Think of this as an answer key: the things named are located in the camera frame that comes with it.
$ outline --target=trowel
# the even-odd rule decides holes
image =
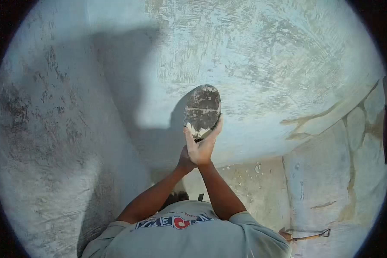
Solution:
[[[192,133],[195,142],[205,139],[216,127],[221,115],[221,97],[217,88],[205,84],[196,87],[187,101],[184,126]]]

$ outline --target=man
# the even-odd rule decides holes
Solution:
[[[221,117],[215,130],[199,143],[184,128],[186,146],[175,170],[126,206],[117,221],[88,244],[82,258],[289,258],[287,241],[256,222],[211,162],[222,123]],[[176,183],[196,167],[211,203],[183,200],[164,205]]]

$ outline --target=left hand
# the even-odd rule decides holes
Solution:
[[[191,172],[194,168],[198,166],[191,161],[188,155],[188,148],[186,145],[182,148],[181,155],[179,156],[178,167],[182,168],[186,174]]]

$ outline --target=right hand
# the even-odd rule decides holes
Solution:
[[[205,139],[198,143],[195,142],[191,131],[184,127],[188,155],[193,163],[199,166],[206,165],[211,162],[211,154],[214,149],[216,138],[222,131],[223,122],[224,117],[221,114],[215,129]]]

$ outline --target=hand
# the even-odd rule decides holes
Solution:
[[[186,145],[182,148],[181,155],[179,156],[178,167],[180,167],[185,174],[191,172],[194,168],[198,167],[189,159],[188,149]]]
[[[191,131],[184,128],[186,146],[188,149],[189,158],[196,165],[206,165],[211,162],[211,154],[214,149],[215,141],[219,133],[222,131],[224,118],[221,114],[216,128],[201,142],[196,143]]]

